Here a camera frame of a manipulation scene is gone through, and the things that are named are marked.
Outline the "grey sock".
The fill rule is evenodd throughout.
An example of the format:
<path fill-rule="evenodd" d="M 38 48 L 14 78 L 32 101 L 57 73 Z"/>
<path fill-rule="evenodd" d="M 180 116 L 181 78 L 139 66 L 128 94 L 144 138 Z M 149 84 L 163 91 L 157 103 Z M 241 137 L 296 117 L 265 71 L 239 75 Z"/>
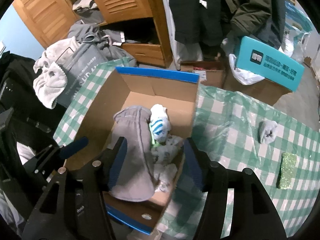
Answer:
<path fill-rule="evenodd" d="M 261 144 L 270 144 L 277 137 L 278 123 L 275 121 L 265 120 L 259 126 L 259 142 Z"/>

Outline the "green checkered tablecloth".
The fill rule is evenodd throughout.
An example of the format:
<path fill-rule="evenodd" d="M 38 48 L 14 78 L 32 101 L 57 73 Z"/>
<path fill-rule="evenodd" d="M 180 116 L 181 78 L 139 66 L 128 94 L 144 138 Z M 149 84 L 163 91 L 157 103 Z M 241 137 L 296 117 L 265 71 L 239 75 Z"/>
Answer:
<path fill-rule="evenodd" d="M 72 142 L 89 106 L 116 63 L 98 65 L 80 94 L 67 108 L 54 139 Z M 310 214 L 319 193 L 319 132 L 275 108 L 239 92 L 200 85 L 193 140 L 197 147 L 225 168 L 254 170 L 278 211 L 287 237 L 293 237 Z M 258 142 L 264 120 L 278 123 L 274 142 Z M 290 187 L 278 189 L 282 153 L 296 155 L 296 171 Z M 206 193 L 194 186 L 186 165 L 166 209 L 159 231 L 176 239 L 192 239 L 200 221 Z"/>

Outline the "blue cardboard box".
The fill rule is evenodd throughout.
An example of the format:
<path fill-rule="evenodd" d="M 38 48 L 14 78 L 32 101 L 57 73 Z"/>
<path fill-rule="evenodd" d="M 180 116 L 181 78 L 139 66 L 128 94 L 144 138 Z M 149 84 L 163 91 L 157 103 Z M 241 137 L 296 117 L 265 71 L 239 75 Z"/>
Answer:
<path fill-rule="evenodd" d="M 171 163 L 175 175 L 166 192 L 156 191 L 151 154 L 151 114 L 162 106 L 169 132 L 182 139 L 191 135 L 197 74 L 165 69 L 99 65 L 85 81 L 67 110 L 61 142 L 87 137 L 88 145 L 66 161 L 69 170 L 92 165 L 99 154 L 110 154 L 125 139 L 120 173 L 104 184 L 103 203 L 109 216 L 146 235 L 157 228 L 182 172 L 181 150 Z"/>

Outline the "grey clothes pile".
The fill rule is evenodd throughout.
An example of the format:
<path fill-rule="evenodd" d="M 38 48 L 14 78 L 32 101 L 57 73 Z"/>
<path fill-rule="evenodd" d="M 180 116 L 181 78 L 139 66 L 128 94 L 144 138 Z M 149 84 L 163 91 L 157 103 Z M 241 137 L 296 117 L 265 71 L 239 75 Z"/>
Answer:
<path fill-rule="evenodd" d="M 107 61 L 127 57 L 129 67 L 137 66 L 137 60 L 120 47 L 125 42 L 122 31 L 101 29 L 97 24 L 84 24 L 78 21 L 71 26 L 67 37 L 75 37 L 79 43 L 94 43 Z"/>

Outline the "teal printed shipping box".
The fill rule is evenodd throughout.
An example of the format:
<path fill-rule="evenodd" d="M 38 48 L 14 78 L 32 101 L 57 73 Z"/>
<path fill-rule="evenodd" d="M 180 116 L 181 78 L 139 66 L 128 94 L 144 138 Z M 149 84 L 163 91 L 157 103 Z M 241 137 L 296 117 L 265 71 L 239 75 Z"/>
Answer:
<path fill-rule="evenodd" d="M 294 92 L 304 73 L 304 67 L 281 51 L 244 36 L 236 54 L 236 66 L 267 78 Z"/>

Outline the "blue plastic bag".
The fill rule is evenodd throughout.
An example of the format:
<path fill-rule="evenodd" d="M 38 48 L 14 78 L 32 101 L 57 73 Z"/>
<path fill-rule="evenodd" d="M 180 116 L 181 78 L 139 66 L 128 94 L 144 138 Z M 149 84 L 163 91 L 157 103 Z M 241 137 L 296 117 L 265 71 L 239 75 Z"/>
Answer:
<path fill-rule="evenodd" d="M 292 3 L 285 1 L 285 28 L 281 44 L 282 52 L 298 63 L 303 63 L 307 57 L 306 47 L 312 31 L 313 24 L 310 18 Z"/>

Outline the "dark hanging coats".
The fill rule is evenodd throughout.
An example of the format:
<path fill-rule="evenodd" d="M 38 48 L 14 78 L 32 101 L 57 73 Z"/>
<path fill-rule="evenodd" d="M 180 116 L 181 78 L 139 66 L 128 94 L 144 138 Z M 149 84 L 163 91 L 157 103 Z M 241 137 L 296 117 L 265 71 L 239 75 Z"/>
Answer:
<path fill-rule="evenodd" d="M 278 49 L 285 28 L 285 0 L 169 0 L 175 40 L 216 47 L 225 38 L 255 37 Z"/>

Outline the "white patterned sock bundle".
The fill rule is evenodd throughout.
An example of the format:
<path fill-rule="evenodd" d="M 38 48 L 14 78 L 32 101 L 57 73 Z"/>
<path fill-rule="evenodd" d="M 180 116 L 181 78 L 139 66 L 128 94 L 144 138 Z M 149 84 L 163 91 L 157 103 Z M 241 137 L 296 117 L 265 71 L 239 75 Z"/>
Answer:
<path fill-rule="evenodd" d="M 175 135 L 168 135 L 166 142 L 162 143 L 157 148 L 151 148 L 156 192 L 169 192 L 178 171 L 173 160 L 177 157 L 182 145 L 183 138 Z"/>

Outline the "white plastic bag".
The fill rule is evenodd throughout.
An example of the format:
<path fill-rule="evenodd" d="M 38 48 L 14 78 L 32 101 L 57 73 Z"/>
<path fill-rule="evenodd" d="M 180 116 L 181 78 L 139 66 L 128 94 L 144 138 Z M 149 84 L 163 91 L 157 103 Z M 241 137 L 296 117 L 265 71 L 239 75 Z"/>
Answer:
<path fill-rule="evenodd" d="M 236 59 L 237 58 L 234 54 L 228 55 L 228 61 L 232 75 L 239 83 L 245 86 L 250 86 L 265 79 L 261 75 L 254 74 L 253 72 L 250 72 L 248 70 L 238 68 L 235 65 Z"/>

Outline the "light green cloth pouch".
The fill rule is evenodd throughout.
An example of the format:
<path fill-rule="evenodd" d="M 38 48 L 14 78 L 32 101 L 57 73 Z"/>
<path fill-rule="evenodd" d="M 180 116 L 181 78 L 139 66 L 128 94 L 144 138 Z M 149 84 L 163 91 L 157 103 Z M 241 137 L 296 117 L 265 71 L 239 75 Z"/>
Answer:
<path fill-rule="evenodd" d="M 153 136 L 151 136 L 151 148 L 157 148 L 160 145 L 161 144 L 158 141 L 156 141 Z"/>

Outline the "wooden louvered wardrobe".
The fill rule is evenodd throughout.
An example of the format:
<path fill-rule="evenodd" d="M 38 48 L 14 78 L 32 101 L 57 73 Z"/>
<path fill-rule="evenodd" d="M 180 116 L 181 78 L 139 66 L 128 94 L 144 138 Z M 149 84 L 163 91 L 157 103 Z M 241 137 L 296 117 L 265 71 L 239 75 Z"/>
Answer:
<path fill-rule="evenodd" d="M 123 33 L 118 46 L 139 63 L 173 61 L 162 0 L 14 0 L 21 20 L 43 48 L 67 37 L 80 21 Z"/>

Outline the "white blue striped socks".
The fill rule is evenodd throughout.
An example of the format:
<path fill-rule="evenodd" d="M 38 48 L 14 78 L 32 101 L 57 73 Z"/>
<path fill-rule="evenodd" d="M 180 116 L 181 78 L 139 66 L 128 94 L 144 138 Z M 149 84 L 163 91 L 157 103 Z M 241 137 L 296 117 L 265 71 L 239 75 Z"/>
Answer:
<path fill-rule="evenodd" d="M 171 124 L 167 115 L 167 108 L 163 105 L 155 104 L 151 107 L 150 111 L 150 132 L 157 142 L 164 143 L 166 142 L 168 134 L 171 131 Z"/>

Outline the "green glitter sponge cloth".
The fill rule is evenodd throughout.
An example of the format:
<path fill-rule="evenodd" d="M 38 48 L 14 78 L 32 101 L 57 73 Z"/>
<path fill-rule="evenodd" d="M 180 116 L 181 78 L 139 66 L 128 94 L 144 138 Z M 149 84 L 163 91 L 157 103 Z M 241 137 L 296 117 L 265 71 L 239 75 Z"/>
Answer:
<path fill-rule="evenodd" d="M 295 177 L 297 156 L 292 153 L 283 152 L 281 155 L 281 166 L 278 188 L 287 190 L 291 187 L 291 180 Z"/>

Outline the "white fluffy towel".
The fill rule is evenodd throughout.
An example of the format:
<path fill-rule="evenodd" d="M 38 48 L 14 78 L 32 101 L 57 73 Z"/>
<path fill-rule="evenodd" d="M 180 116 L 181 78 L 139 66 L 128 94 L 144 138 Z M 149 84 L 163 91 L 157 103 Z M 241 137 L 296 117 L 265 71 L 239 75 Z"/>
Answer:
<path fill-rule="evenodd" d="M 59 40 L 49 46 L 35 62 L 33 70 L 38 77 L 33 81 L 33 89 L 44 107 L 55 107 L 58 96 L 67 86 L 67 71 L 62 65 L 79 47 L 80 43 L 74 36 Z"/>

